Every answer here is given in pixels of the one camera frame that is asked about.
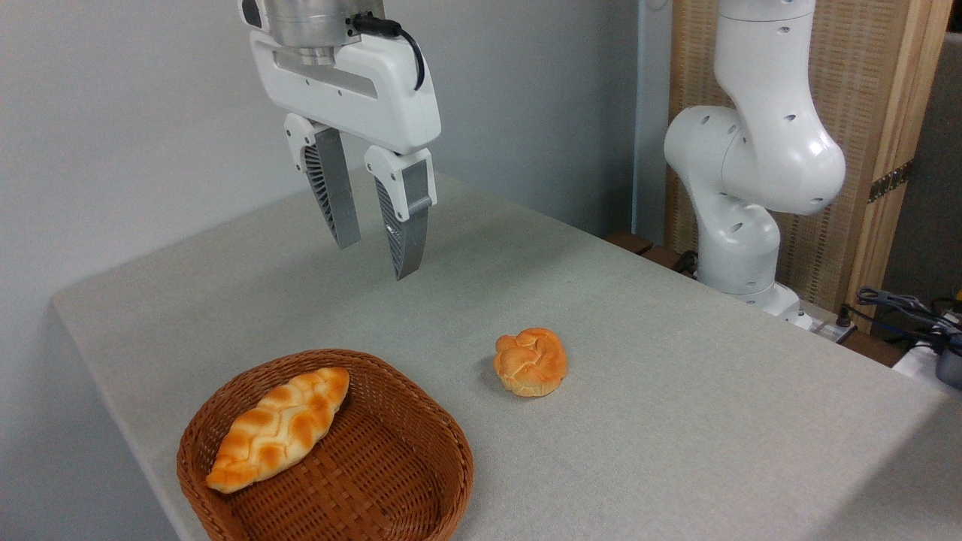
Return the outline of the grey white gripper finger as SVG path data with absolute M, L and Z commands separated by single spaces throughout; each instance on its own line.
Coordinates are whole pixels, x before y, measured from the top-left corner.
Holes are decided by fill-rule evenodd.
M 306 175 L 326 225 L 340 249 L 360 240 L 356 206 L 340 131 L 299 114 L 284 122 L 293 164 Z
M 365 164 L 376 181 L 395 277 L 402 280 L 422 263 L 430 206 L 437 189 L 429 150 L 398 155 L 372 145 Z

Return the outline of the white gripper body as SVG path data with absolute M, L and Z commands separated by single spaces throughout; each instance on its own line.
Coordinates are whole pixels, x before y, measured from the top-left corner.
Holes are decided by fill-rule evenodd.
M 428 73 L 405 40 L 365 35 L 334 51 L 333 65 L 305 65 L 299 55 L 251 31 L 255 63 L 271 101 L 351 136 L 400 154 L 432 144 L 442 132 Z

